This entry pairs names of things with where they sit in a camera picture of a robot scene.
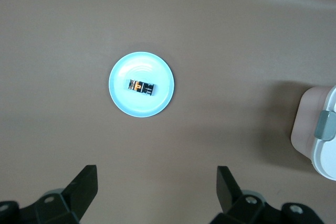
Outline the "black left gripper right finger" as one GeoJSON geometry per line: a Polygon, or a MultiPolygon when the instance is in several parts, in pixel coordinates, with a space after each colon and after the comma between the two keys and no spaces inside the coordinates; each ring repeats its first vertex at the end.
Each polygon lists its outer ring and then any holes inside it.
{"type": "Polygon", "coordinates": [[[222,208],[211,223],[322,223],[310,207],[288,202],[276,209],[259,193],[241,190],[227,166],[218,166],[216,193],[222,208]]]}

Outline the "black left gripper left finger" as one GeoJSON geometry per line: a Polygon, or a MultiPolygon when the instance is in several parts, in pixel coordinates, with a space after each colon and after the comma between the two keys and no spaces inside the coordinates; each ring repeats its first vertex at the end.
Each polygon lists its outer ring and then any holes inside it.
{"type": "Polygon", "coordinates": [[[1,223],[80,223],[97,192],[97,167],[87,165],[66,188],[50,190],[27,207],[2,201],[1,223]]]}

